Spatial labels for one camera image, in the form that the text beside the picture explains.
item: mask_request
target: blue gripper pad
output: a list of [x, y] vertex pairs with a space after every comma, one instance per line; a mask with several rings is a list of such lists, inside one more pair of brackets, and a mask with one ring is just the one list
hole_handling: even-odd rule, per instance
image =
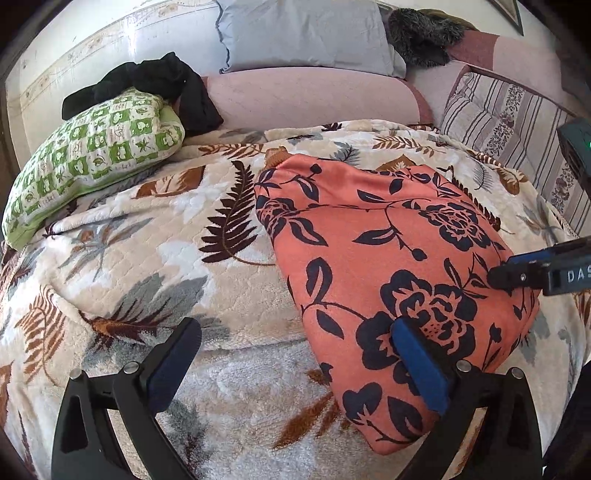
[[168, 340], [155, 346], [144, 360], [149, 375], [145, 390], [152, 414], [166, 410], [172, 402], [201, 347], [201, 339], [199, 322], [185, 317]]
[[394, 348], [413, 379], [429, 410], [443, 415], [449, 404], [454, 376], [449, 373], [447, 355], [433, 352], [438, 345], [429, 345], [416, 319], [399, 317], [390, 328]]

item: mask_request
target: floral blanket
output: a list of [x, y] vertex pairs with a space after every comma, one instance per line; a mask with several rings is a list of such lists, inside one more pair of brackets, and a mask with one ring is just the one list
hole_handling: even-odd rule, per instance
[[[574, 238], [519, 171], [432, 132], [352, 121], [189, 139], [165, 164], [72, 202], [4, 255], [0, 427], [38, 478], [50, 478], [69, 371], [92, 377], [140, 361], [184, 316], [202, 324], [203, 347], [157, 419], [196, 478], [391, 479], [407, 464], [420, 440], [377, 455], [340, 412], [256, 219], [256, 177], [280, 147], [370, 170], [453, 171], [515, 253]], [[498, 369], [525, 371], [544, 449], [590, 352], [590, 310], [589, 293], [540, 297], [532, 328]], [[148, 478], [111, 418], [133, 473]], [[466, 448], [477, 430], [476, 421]]]

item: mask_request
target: orange floral pillow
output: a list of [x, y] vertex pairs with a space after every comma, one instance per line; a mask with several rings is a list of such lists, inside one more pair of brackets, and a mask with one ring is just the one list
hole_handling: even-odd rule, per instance
[[256, 214], [346, 417], [381, 454], [429, 431], [429, 411], [390, 338], [416, 319], [452, 362], [494, 371], [538, 309], [529, 288], [492, 290], [512, 252], [470, 198], [426, 166], [363, 171], [270, 152]]

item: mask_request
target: pillow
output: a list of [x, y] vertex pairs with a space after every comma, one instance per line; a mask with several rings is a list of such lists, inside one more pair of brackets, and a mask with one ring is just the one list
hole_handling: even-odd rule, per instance
[[[557, 129], [572, 120], [549, 100], [513, 83], [470, 72], [447, 104], [441, 133], [517, 168], [580, 236], [591, 235], [591, 200], [562, 155]], [[505, 183], [519, 193], [515, 179]]]
[[324, 66], [392, 75], [376, 3], [369, 0], [216, 0], [228, 50], [223, 72]]
[[554, 50], [467, 30], [462, 41], [448, 47], [447, 52], [455, 60], [477, 67], [479, 73], [518, 83], [575, 115], [587, 114], [580, 102], [563, 90], [560, 59]]
[[400, 450], [437, 416], [392, 345], [394, 319], [412, 318], [452, 364], [493, 372], [528, 332], [539, 292], [488, 287], [512, 255], [500, 225], [430, 167], [364, 171], [285, 149], [265, 160], [256, 215], [320, 369], [370, 447]]
[[43, 142], [15, 180], [2, 220], [6, 242], [21, 249], [68, 202], [168, 158], [183, 138], [174, 111], [136, 89], [76, 115]]
[[207, 78], [223, 128], [307, 128], [364, 118], [430, 124], [433, 115], [409, 83], [353, 70], [290, 67]]

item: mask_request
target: green checkered pillow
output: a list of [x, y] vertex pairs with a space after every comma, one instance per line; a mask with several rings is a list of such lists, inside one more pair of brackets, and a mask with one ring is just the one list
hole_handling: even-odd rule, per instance
[[68, 120], [12, 186], [2, 220], [8, 245], [21, 249], [68, 202], [168, 158], [183, 138], [174, 111], [159, 96], [133, 88]]

